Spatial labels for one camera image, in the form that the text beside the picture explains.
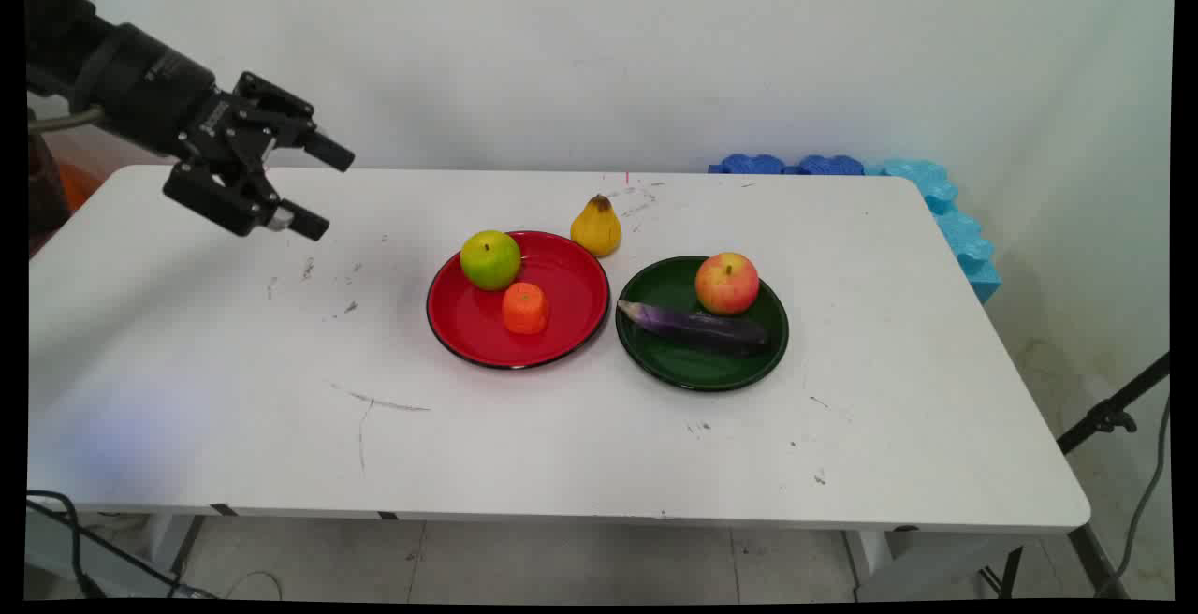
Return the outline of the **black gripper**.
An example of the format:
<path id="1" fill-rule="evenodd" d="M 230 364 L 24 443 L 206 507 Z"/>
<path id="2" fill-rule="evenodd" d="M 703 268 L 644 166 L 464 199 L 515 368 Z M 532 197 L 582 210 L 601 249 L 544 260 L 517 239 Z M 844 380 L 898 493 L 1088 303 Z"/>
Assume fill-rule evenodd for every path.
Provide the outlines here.
<path id="1" fill-rule="evenodd" d="M 137 26 L 79 22 L 74 75 L 74 107 L 102 110 L 99 124 L 111 135 L 156 154 L 235 162 L 220 127 L 205 126 L 230 103 L 214 74 Z M 352 151 L 325 135 L 305 99 L 249 71 L 238 75 L 232 96 L 238 127 L 274 136 L 276 148 L 304 151 L 341 174 L 352 166 Z M 325 217 L 279 196 L 262 165 L 218 174 L 198 159 L 179 162 L 163 192 L 236 236 L 266 227 L 320 241 L 329 230 Z"/>

